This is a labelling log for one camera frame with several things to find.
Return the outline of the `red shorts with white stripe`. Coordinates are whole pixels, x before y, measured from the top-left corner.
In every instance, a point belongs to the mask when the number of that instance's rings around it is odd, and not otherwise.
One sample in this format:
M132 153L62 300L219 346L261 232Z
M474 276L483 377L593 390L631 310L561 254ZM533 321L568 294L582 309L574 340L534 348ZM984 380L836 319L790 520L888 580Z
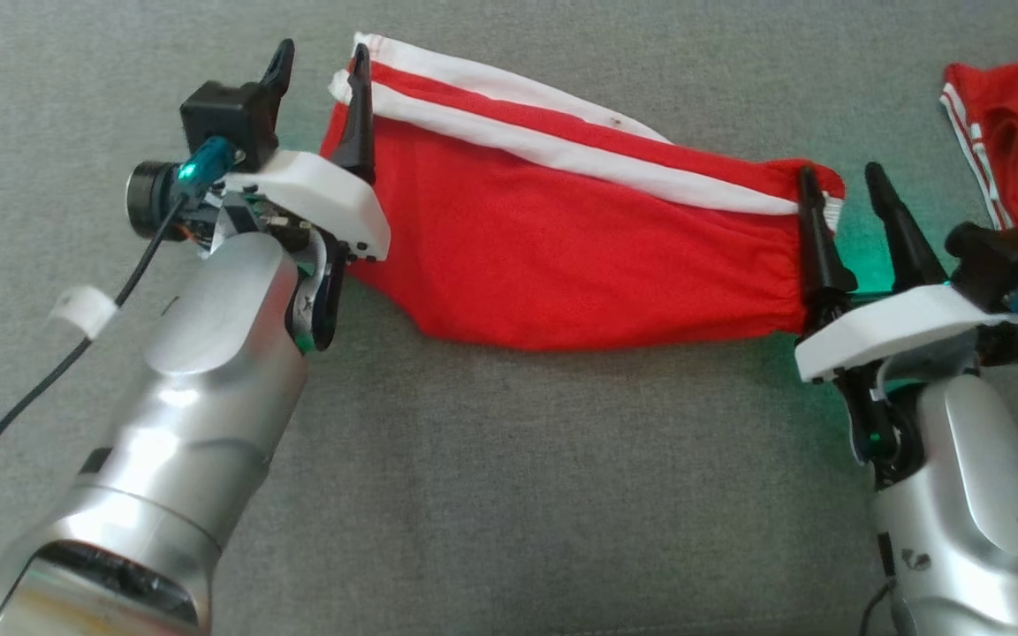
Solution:
M589 351L799 333L797 177L381 34L367 49L391 249L351 274L427 337Z

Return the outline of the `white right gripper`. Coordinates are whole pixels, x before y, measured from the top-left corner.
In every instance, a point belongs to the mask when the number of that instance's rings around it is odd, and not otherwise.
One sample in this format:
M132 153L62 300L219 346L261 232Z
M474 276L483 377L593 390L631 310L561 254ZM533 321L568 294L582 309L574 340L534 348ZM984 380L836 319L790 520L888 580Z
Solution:
M839 390L852 452L873 468L876 488L916 474L936 459L934 443L946 440L956 446L962 482L972 482L985 460L1006 467L1013 455L1015 426L997 391L978 375L978 350L991 331L1017 329L1018 317L982 309L946 284L944 266L884 166L869 162L863 174L898 295L852 309L856 277L825 221L816 170L800 168L805 337L794 347L797 374Z

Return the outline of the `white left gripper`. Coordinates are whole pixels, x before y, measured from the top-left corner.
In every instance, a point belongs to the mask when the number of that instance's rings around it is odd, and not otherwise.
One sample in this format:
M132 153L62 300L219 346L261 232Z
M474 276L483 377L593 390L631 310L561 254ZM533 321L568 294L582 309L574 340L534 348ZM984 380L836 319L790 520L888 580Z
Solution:
M295 50L294 40L280 41L259 80L258 103L269 120L277 120L291 84ZM296 264L286 323L303 352L326 350L334 338L347 264L384 261L391 253L391 226L372 186L376 146L367 44L355 45L350 68L331 86L336 97L346 98L331 162L299 150L276 150L261 170L226 174L209 194L218 205L211 253L246 231L270 235L282 226L306 232L303 248L286 249Z

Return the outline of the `large grey sofa seat cushion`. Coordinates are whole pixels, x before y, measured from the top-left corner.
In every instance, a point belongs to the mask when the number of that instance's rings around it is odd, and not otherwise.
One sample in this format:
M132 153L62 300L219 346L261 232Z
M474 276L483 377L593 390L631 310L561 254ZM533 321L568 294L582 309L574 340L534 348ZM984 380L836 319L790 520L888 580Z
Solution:
M1018 0L0 0L0 419L78 343L57 295L116 294L142 257L126 178L185 156L181 102L294 39L279 132L318 148L359 31L679 144L831 166L843 258L872 290L892 269L863 166L934 246L985 223L942 72L1018 61ZM482 349L352 281L218 569L215 635L853 636L882 583L871 494L789 337Z

